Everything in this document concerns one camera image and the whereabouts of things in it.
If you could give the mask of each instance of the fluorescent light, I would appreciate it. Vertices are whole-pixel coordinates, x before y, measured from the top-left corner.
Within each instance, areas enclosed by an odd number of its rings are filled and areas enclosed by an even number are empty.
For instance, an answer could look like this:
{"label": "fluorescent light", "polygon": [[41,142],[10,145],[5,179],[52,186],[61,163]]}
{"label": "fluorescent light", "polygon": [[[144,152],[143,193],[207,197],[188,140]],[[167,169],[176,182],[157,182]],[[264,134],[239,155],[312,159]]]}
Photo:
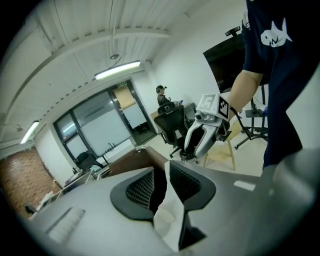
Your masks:
{"label": "fluorescent light", "polygon": [[29,130],[26,132],[26,134],[24,135],[23,139],[21,140],[20,144],[24,144],[26,143],[26,141],[29,139],[30,135],[33,133],[33,131],[36,129],[36,127],[38,126],[39,121],[34,121],[31,125],[31,127],[29,128]]}
{"label": "fluorescent light", "polygon": [[65,133],[66,131],[68,131],[71,127],[74,127],[75,124],[70,124],[66,129],[63,130],[63,132]]}
{"label": "fluorescent light", "polygon": [[136,68],[136,67],[139,67],[139,66],[140,66],[140,60],[137,60],[137,61],[129,62],[129,63],[123,64],[123,65],[120,65],[120,66],[112,67],[110,69],[107,69],[105,71],[97,73],[94,76],[95,76],[96,80],[100,80],[100,79],[109,77],[109,76],[111,76],[113,74],[116,74],[116,73],[119,73],[119,72],[122,72],[122,71],[125,71],[125,70],[129,70],[129,69],[132,69],[132,68]]}

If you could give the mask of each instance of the ceiling beam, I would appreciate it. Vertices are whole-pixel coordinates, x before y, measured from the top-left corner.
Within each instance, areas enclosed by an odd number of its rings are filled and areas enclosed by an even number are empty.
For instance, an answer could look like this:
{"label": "ceiling beam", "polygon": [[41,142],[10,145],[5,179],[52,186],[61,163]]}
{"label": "ceiling beam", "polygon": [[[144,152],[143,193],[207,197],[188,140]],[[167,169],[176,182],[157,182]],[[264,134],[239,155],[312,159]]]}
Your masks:
{"label": "ceiling beam", "polygon": [[[86,37],[83,37],[81,39],[78,39],[76,41],[73,41],[66,46],[60,48],[59,50],[56,50],[50,57],[45,59],[22,83],[20,88],[15,93],[13,99],[10,102],[10,105],[8,107],[4,124],[8,122],[10,119],[12,113],[13,113],[13,107],[15,102],[17,101],[20,93],[23,91],[23,89],[27,86],[27,84],[45,67],[47,67],[49,64],[53,64],[61,60],[67,55],[73,54],[76,51],[79,51],[81,49],[87,48],[89,46],[108,41],[113,37],[113,32],[111,31],[103,31],[96,34],[91,34]],[[151,29],[151,28],[123,28],[123,29],[117,29],[115,31],[114,39],[121,39],[121,38],[127,38],[127,37],[151,37],[151,38],[167,38],[169,39],[171,36],[168,34],[168,32],[159,30],[159,29]],[[4,130],[1,131],[0,134],[0,141],[2,141],[4,136]]]}

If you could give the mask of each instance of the navy t-shirt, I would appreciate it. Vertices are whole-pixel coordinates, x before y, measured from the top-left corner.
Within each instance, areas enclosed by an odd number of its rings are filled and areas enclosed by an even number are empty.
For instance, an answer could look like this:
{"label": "navy t-shirt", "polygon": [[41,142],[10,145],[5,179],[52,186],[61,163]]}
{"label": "navy t-shirt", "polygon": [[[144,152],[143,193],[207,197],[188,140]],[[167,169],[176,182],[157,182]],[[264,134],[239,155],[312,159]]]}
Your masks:
{"label": "navy t-shirt", "polygon": [[320,60],[318,4],[295,2],[247,0],[242,21],[243,69],[269,77],[265,166],[278,164],[302,148],[286,110],[305,88]]}

